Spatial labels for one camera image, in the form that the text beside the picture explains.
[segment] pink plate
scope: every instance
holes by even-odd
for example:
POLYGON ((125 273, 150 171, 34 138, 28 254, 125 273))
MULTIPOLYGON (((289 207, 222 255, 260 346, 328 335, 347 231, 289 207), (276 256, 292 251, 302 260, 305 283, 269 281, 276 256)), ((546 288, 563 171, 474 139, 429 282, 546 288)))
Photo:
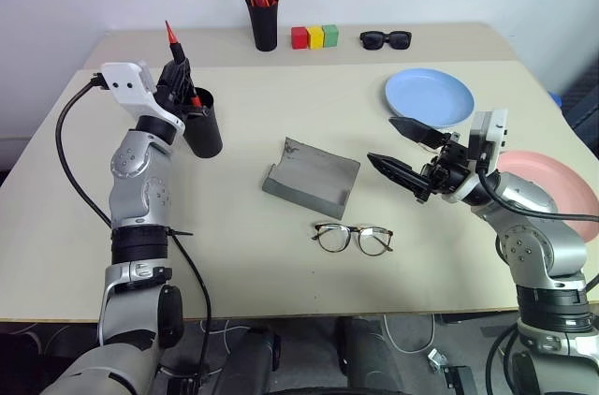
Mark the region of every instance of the pink plate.
MULTIPOLYGON (((535 152, 511 151, 499 156, 497 168, 541 186, 558 205, 559 212, 568 214, 599 214, 599 200, 576 172, 561 162, 535 152)), ((599 233, 596 222, 566 222, 585 241, 599 233)))

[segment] yellow block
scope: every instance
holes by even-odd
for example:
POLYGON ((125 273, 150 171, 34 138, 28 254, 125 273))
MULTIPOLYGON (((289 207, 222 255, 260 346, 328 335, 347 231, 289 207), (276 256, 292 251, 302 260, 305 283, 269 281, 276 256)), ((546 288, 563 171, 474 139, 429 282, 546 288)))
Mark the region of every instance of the yellow block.
POLYGON ((325 32, 320 25, 314 27, 306 27, 308 30, 308 47, 310 49, 322 49, 325 42, 325 32))

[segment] colored block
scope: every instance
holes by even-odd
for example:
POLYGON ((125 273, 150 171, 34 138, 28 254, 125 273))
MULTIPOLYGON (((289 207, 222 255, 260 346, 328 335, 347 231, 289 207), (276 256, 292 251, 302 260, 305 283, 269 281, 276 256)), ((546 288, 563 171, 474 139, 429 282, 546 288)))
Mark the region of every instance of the colored block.
POLYGON ((337 39, 339 38, 339 29, 337 25, 323 25, 322 31, 325 32, 325 47, 335 47, 337 46, 337 39))
POLYGON ((310 49, 322 49, 325 40, 325 32, 322 31, 322 27, 315 25, 307 27, 306 30, 308 30, 308 47, 310 49))
POLYGON ((306 27, 291 27, 291 47, 293 49, 308 47, 308 30, 306 30, 306 27))

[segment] table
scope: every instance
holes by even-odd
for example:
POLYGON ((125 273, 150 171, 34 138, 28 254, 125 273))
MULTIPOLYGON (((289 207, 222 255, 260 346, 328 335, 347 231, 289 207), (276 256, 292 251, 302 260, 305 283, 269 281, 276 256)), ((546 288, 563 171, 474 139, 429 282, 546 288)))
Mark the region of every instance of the table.
MULTIPOLYGON (((253 48, 249 29, 177 32, 194 82, 214 94, 224 149, 213 159, 199 159, 182 139, 176 141, 171 224, 196 233, 182 240, 210 290, 216 317, 455 313, 517 306, 489 226, 465 204, 448 205, 439 197, 417 204, 366 158, 367 152, 389 154, 413 168, 431 159, 387 122, 384 83, 400 70, 432 67, 454 75, 475 95, 477 110, 509 108, 507 150, 551 155, 595 190, 599 186, 594 156, 490 28, 403 27, 414 34, 408 51, 362 50, 358 32, 371 26, 341 26, 339 46, 318 51, 292 51, 284 31, 271 53, 253 48), (361 163, 343 223, 393 230, 394 252, 369 257, 352 244, 343 253, 328 254, 310 240, 312 224, 325 216, 260 190, 285 137, 361 163)), ((0 319, 97 321, 110 233, 66 180, 53 130, 62 106, 102 62, 140 58, 157 78, 168 59, 166 34, 106 36, 0 188, 0 319)), ((110 157, 134 124, 109 92, 97 89, 66 119, 68 162, 105 212, 110 157)), ((469 125, 455 130, 466 138, 469 125)), ((595 239, 588 247, 585 272, 590 276, 599 271, 598 245, 595 239)), ((191 271, 176 247, 169 247, 169 256, 185 317, 202 317, 204 302, 191 271)), ((599 301, 599 293, 592 292, 590 299, 599 301)))

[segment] black cup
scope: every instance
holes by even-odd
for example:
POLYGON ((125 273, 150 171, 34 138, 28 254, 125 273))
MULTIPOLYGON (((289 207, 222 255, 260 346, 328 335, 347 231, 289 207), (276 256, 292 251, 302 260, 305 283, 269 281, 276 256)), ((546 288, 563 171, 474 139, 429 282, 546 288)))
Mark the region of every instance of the black cup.
POLYGON ((214 97, 210 91, 196 88, 202 107, 188 107, 183 137, 192 152, 200 158, 212 158, 223 150, 223 141, 218 131, 214 114, 214 97))
POLYGON ((254 42, 259 51, 274 51, 277 48, 277 10, 279 3, 270 7, 252 7, 249 0, 245 5, 250 12, 254 42))

